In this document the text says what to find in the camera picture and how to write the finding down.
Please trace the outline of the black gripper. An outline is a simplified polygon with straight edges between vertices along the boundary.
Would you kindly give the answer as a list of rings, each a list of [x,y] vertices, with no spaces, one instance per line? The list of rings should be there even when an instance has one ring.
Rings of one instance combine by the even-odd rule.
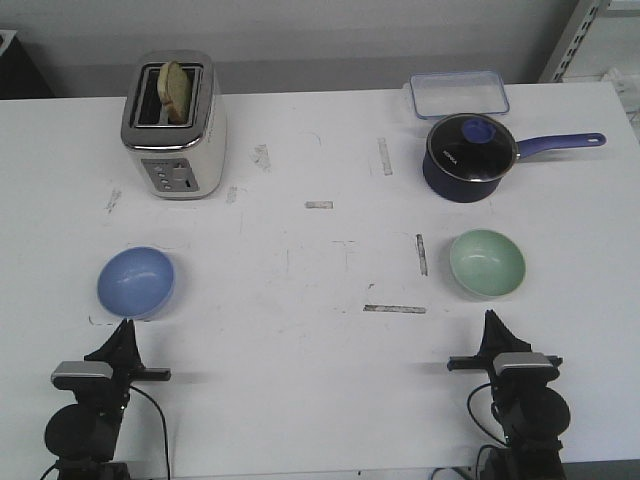
[[[448,371],[456,370],[482,370],[485,371],[490,381],[495,385],[517,384],[524,385],[531,383],[534,385],[546,385],[548,382],[539,381],[531,377],[525,378],[499,378],[493,368],[494,358],[484,358],[480,356],[493,356],[494,350],[497,352],[531,352],[531,344],[516,337],[503,323],[497,313],[486,310],[484,315],[483,336],[478,351],[475,356],[453,356],[447,362]],[[555,355],[546,355],[551,358],[552,363],[558,367],[562,365],[562,358]]]
[[[142,364],[133,320],[123,319],[108,340],[96,351],[85,355],[84,360],[91,366],[111,368],[111,383],[121,400],[129,399],[131,386],[135,382],[166,382],[171,379],[170,368],[153,368]],[[127,362],[118,365],[109,361]]]

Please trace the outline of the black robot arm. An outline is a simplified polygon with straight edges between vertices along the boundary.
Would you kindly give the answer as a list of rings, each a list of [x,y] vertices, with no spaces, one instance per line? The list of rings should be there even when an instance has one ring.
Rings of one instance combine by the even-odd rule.
[[[113,458],[130,392],[149,398],[134,386],[136,382],[170,378],[170,369],[142,363],[131,319],[122,320],[109,339],[81,361],[61,362],[51,383],[72,392],[75,402],[58,410],[44,432],[47,449],[57,457],[57,477],[129,479],[128,465]]]
[[[479,448],[476,479],[564,479],[559,436],[568,429],[570,409],[564,398],[548,384],[556,380],[563,359],[535,352],[517,338],[493,310],[485,312],[478,352],[452,356],[447,369],[481,370],[488,381],[474,388],[466,399],[471,420],[491,444]],[[498,438],[477,419],[472,410],[474,396],[491,392],[490,412],[500,425]]]

